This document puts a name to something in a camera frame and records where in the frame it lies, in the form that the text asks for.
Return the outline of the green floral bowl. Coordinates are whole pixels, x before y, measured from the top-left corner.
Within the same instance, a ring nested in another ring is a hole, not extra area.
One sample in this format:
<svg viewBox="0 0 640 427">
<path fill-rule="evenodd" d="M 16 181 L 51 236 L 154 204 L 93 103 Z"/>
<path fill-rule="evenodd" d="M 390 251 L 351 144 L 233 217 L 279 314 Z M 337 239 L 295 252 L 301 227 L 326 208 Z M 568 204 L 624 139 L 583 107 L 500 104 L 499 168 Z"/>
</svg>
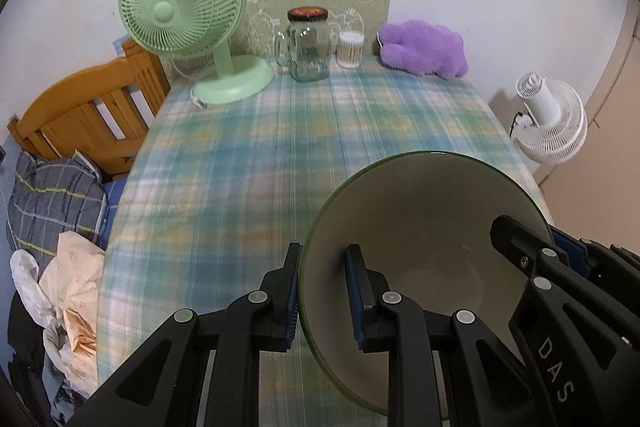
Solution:
<svg viewBox="0 0 640 427">
<path fill-rule="evenodd" d="M 349 399 L 387 411 L 387 357 L 359 350 L 344 251 L 427 310 L 468 309 L 510 350 L 508 322 L 526 277 L 495 251 L 491 223 L 507 215 L 550 239 L 546 216 L 510 176 L 476 158 L 413 152 L 385 158 L 343 183 L 319 212 L 300 260 L 299 310 L 318 364 Z"/>
</svg>

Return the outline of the beige door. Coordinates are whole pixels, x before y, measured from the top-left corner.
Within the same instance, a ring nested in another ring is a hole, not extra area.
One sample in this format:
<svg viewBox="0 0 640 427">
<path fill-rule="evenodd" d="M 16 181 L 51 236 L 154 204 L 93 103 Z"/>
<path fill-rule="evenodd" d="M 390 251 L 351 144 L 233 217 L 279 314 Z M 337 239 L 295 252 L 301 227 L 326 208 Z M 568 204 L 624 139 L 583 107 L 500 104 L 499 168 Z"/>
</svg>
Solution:
<svg viewBox="0 0 640 427">
<path fill-rule="evenodd" d="M 554 224 L 571 236 L 639 250 L 639 0 L 586 106 L 577 155 L 536 176 Z"/>
</svg>

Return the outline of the white floor fan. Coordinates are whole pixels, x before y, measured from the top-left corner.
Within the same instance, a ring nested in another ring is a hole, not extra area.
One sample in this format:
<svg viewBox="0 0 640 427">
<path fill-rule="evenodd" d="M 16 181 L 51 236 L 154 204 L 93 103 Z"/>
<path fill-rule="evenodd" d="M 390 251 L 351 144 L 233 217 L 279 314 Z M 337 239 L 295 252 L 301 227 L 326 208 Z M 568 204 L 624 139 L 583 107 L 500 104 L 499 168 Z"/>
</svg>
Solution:
<svg viewBox="0 0 640 427">
<path fill-rule="evenodd" d="M 515 83 L 525 112 L 515 121 L 515 142 L 539 165 L 560 165 L 584 145 L 588 118 L 582 99 L 568 83 L 530 72 Z"/>
</svg>

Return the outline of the pale crumpled cloth pile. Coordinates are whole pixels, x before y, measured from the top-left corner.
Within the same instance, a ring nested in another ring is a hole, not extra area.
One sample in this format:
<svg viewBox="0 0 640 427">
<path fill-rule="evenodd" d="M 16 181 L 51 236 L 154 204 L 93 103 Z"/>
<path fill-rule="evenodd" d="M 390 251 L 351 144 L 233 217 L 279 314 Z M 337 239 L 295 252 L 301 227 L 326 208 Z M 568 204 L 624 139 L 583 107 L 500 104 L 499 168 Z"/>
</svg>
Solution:
<svg viewBox="0 0 640 427">
<path fill-rule="evenodd" d="M 96 323 L 104 257 L 104 251 L 84 236 L 64 232 L 46 269 L 39 269 L 24 249 L 14 251 L 10 259 L 17 294 L 43 328 L 44 352 L 70 389 L 84 398 L 99 387 Z"/>
</svg>

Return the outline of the plaid tablecloth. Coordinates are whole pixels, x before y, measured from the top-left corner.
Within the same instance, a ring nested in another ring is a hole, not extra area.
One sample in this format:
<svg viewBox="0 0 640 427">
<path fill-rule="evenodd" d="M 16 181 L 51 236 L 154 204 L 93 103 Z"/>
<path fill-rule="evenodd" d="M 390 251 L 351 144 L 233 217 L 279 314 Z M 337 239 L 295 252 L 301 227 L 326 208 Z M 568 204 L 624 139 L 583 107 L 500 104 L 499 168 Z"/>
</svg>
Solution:
<svg viewBox="0 0 640 427">
<path fill-rule="evenodd" d="M 98 306 L 101 379 L 181 308 L 228 307 L 280 267 L 332 192 L 409 150 L 454 150 L 539 188 L 469 81 L 368 58 L 206 109 L 174 84 L 134 161 L 108 239 Z"/>
</svg>

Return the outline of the grey plaid pillow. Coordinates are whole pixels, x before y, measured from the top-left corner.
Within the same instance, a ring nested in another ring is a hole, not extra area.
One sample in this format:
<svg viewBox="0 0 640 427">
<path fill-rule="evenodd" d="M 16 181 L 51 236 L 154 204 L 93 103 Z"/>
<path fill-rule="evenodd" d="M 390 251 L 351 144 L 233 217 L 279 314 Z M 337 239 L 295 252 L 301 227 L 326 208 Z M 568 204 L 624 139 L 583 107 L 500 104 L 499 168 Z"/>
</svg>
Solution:
<svg viewBox="0 0 640 427">
<path fill-rule="evenodd" d="M 47 160 L 18 156 L 8 206 L 6 236 L 40 265 L 56 255 L 58 236 L 75 232 L 96 243 L 107 212 L 102 172 L 85 154 Z"/>
</svg>

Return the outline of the purple plush toy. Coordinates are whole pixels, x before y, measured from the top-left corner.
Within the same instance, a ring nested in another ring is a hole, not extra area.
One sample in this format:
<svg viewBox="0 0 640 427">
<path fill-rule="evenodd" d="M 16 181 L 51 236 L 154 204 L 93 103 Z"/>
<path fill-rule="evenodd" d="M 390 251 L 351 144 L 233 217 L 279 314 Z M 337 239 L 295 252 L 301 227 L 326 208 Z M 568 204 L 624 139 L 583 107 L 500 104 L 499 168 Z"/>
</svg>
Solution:
<svg viewBox="0 0 640 427">
<path fill-rule="evenodd" d="M 460 34 L 424 20 L 386 23 L 378 30 L 381 61 L 415 76 L 461 78 L 469 70 Z"/>
</svg>

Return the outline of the cotton swab container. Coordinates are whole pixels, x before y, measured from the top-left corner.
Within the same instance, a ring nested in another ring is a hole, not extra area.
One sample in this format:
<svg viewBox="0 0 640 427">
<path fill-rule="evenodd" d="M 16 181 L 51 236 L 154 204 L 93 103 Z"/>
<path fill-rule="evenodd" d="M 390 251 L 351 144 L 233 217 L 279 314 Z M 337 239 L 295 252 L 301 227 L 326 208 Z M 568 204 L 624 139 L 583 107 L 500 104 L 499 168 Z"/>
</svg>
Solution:
<svg viewBox="0 0 640 427">
<path fill-rule="evenodd" d="M 341 31 L 337 37 L 337 65 L 341 68 L 357 68 L 362 60 L 365 41 L 366 37 L 360 31 Z"/>
</svg>

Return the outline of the wooden bed headboard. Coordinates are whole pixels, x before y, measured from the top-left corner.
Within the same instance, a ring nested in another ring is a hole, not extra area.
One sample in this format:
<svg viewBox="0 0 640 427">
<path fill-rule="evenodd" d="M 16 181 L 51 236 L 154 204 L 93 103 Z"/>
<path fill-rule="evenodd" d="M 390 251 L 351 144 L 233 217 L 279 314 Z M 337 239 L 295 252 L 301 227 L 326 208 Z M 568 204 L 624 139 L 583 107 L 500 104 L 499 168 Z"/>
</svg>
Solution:
<svg viewBox="0 0 640 427">
<path fill-rule="evenodd" d="M 14 116 L 8 130 L 22 150 L 47 160 L 84 153 L 110 176 L 134 165 L 170 90 L 160 58 L 132 39 L 124 54 L 76 72 Z"/>
</svg>

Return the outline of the glass mason jar mug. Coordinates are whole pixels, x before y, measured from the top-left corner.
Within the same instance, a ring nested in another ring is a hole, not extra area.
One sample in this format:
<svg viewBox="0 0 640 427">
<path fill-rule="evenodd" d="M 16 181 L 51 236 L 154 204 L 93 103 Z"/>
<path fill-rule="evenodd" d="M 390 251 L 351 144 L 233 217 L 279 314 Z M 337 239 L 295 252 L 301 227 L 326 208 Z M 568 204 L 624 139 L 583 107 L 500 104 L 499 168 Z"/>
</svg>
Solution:
<svg viewBox="0 0 640 427">
<path fill-rule="evenodd" d="M 320 6 L 288 11 L 288 28 L 274 37 L 273 58 L 298 82 L 329 77 L 332 53 L 329 12 Z"/>
</svg>

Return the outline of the green desk fan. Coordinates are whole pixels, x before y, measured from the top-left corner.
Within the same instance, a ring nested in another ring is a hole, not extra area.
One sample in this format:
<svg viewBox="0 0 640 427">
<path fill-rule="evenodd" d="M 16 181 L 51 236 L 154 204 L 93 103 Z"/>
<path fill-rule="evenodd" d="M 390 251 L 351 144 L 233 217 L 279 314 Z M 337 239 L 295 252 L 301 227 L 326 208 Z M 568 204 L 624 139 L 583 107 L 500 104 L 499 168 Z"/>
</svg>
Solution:
<svg viewBox="0 0 640 427">
<path fill-rule="evenodd" d="M 118 0 L 126 31 L 143 49 L 171 61 L 213 57 L 191 87 L 191 100 L 201 108 L 249 98 L 273 78 L 263 58 L 231 54 L 245 5 L 246 0 Z"/>
</svg>

